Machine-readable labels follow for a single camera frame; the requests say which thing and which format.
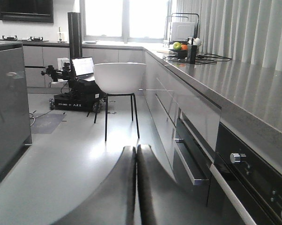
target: fruit bowl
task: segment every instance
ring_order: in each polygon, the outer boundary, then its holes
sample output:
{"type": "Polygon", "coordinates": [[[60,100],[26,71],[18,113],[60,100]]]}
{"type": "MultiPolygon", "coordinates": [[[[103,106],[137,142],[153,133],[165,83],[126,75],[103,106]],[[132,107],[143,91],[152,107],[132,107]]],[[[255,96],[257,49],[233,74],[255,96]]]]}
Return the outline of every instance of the fruit bowl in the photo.
{"type": "Polygon", "coordinates": [[[188,55],[187,50],[174,50],[174,49],[170,49],[170,50],[178,54],[178,59],[184,59],[188,55]]]}

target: black pole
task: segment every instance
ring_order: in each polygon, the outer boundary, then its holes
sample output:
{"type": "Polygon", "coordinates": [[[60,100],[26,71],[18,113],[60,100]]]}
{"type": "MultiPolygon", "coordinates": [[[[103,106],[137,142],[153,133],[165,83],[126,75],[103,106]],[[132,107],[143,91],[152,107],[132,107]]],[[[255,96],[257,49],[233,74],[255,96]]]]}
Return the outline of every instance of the black pole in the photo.
{"type": "Polygon", "coordinates": [[[69,32],[69,56],[71,59],[82,57],[81,13],[69,12],[67,15],[69,32]]]}

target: gas burner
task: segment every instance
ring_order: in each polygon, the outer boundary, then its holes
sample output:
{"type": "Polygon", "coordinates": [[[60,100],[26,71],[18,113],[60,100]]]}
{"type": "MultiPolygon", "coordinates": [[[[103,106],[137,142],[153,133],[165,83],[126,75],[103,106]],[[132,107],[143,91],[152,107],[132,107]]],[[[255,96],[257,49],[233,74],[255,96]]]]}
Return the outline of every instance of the gas burner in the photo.
{"type": "Polygon", "coordinates": [[[11,37],[11,36],[5,37],[5,35],[3,35],[2,39],[4,41],[17,41],[18,40],[16,35],[14,37],[11,37]]]}
{"type": "Polygon", "coordinates": [[[30,37],[31,41],[43,41],[43,37],[30,37]]]}

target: cabinet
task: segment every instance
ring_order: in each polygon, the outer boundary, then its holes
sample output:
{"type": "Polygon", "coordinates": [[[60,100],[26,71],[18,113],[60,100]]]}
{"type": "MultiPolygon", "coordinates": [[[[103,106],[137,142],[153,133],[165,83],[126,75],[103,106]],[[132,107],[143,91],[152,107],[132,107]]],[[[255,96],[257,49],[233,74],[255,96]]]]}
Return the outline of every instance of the cabinet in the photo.
{"type": "Polygon", "coordinates": [[[92,56],[94,63],[143,62],[143,51],[83,48],[83,57],[92,56]]]}
{"type": "Polygon", "coordinates": [[[137,50],[119,50],[118,62],[143,62],[143,51],[137,50]]]}
{"type": "Polygon", "coordinates": [[[22,47],[0,51],[0,180],[31,143],[22,47]]]}
{"type": "Polygon", "coordinates": [[[52,79],[41,71],[48,65],[58,68],[57,58],[69,58],[68,47],[24,46],[23,52],[28,87],[47,87],[52,79]]]}
{"type": "Polygon", "coordinates": [[[221,109],[148,53],[145,53],[145,61],[144,96],[170,163],[173,162],[172,139],[180,112],[184,122],[196,130],[194,135],[203,143],[202,147],[209,155],[214,155],[211,151],[215,151],[221,109]]]}

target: window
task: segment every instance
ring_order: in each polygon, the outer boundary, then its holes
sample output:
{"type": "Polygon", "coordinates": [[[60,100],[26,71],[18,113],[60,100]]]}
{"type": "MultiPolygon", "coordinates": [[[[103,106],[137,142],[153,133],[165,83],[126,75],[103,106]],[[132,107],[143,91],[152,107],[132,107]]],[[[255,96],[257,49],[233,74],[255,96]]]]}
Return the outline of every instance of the window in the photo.
{"type": "Polygon", "coordinates": [[[85,40],[162,42],[171,0],[82,0],[85,40]]]}

